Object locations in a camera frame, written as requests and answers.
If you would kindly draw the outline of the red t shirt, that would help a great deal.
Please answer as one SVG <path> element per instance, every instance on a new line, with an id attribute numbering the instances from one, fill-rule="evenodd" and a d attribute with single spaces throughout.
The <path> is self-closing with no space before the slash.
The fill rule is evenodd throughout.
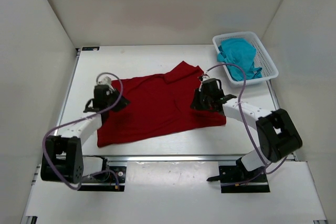
<path id="1" fill-rule="evenodd" d="M 97 146 L 124 144 L 203 127 L 222 126 L 226 118 L 217 112 L 190 108 L 203 70 L 182 61 L 167 73 L 113 80 L 130 101 L 119 112 L 111 111 L 98 129 Z"/>

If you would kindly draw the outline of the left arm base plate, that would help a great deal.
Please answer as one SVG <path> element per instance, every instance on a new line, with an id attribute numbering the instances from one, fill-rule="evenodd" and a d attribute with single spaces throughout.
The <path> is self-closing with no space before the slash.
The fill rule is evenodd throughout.
<path id="1" fill-rule="evenodd" d="M 85 156 L 84 175 L 79 191 L 124 192 L 127 163 L 107 156 Z"/>

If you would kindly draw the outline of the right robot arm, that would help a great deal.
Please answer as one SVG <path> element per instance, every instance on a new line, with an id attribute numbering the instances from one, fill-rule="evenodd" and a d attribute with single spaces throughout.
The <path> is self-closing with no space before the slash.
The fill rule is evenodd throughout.
<path id="1" fill-rule="evenodd" d="M 287 156 L 302 147 L 302 139 L 288 112 L 269 111 L 241 101 L 240 96 L 224 94 L 222 83 L 215 78 L 200 77 L 191 109 L 218 113 L 243 123 L 246 131 L 257 131 L 259 144 L 236 160 L 233 171 L 209 177 L 208 182 L 221 181 L 225 186 L 247 184 L 261 175 L 272 163 L 283 163 Z"/>

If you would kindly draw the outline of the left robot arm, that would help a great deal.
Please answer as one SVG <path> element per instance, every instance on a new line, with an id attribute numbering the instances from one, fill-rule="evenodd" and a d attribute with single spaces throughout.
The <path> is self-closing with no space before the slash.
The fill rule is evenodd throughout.
<path id="1" fill-rule="evenodd" d="M 118 90 L 110 84 L 96 85 L 82 117 L 61 125 L 67 127 L 63 134 L 48 133 L 44 137 L 40 168 L 43 181 L 63 182 L 73 190 L 79 189 L 84 172 L 82 144 L 104 125 L 111 111 L 119 112 L 130 104 L 123 91 L 123 86 Z"/>

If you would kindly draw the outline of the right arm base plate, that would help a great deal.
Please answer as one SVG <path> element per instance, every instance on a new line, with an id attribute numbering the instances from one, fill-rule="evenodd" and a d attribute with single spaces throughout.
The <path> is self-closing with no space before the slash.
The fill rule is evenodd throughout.
<path id="1" fill-rule="evenodd" d="M 264 167 L 244 173 L 238 166 L 219 166 L 222 194 L 269 193 Z"/>

